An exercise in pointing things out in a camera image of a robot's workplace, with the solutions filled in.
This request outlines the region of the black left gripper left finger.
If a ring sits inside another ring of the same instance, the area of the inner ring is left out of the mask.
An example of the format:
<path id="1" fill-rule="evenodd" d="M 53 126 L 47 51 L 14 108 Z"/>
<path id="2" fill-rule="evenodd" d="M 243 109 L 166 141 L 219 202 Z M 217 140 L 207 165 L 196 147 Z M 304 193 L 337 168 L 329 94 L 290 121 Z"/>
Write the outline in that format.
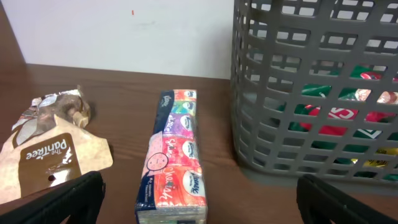
<path id="1" fill-rule="evenodd" d="M 101 173 L 91 171 L 1 215 L 1 223 L 96 223 L 105 196 Z"/>

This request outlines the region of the Kleenex tissue multipack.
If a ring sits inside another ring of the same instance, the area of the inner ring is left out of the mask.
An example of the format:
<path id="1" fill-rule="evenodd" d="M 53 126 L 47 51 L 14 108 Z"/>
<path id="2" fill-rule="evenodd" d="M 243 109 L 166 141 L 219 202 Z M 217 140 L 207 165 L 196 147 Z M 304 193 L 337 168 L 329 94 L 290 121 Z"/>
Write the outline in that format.
<path id="1" fill-rule="evenodd" d="M 135 203 L 138 223 L 205 223 L 197 91 L 162 91 Z"/>

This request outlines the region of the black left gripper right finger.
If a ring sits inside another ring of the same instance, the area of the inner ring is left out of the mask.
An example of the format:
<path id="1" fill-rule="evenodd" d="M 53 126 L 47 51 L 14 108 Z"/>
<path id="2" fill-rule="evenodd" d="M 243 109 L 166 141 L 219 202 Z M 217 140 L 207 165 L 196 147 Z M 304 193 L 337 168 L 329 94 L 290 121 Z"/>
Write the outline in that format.
<path id="1" fill-rule="evenodd" d="M 397 224 L 311 174 L 298 178 L 297 205 L 304 224 Z"/>

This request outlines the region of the beige Pantree snack bag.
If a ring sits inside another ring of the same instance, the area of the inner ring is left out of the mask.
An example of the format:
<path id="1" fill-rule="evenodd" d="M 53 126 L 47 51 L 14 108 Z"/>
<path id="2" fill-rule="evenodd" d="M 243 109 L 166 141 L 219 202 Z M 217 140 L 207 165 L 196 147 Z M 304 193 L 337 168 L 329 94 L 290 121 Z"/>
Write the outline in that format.
<path id="1" fill-rule="evenodd" d="M 90 119 L 80 87 L 34 98 L 1 149 L 1 203 L 111 167 L 107 140 L 85 130 Z"/>

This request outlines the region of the green Nescafe coffee bag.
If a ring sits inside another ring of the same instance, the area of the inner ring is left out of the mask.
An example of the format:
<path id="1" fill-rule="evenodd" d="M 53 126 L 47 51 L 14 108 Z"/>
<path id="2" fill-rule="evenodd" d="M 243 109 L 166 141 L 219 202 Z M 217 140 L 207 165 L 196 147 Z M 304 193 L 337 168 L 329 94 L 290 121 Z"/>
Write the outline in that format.
<path id="1" fill-rule="evenodd" d="M 397 181 L 397 69 L 313 68 L 321 83 L 274 80 L 270 168 L 289 174 Z"/>

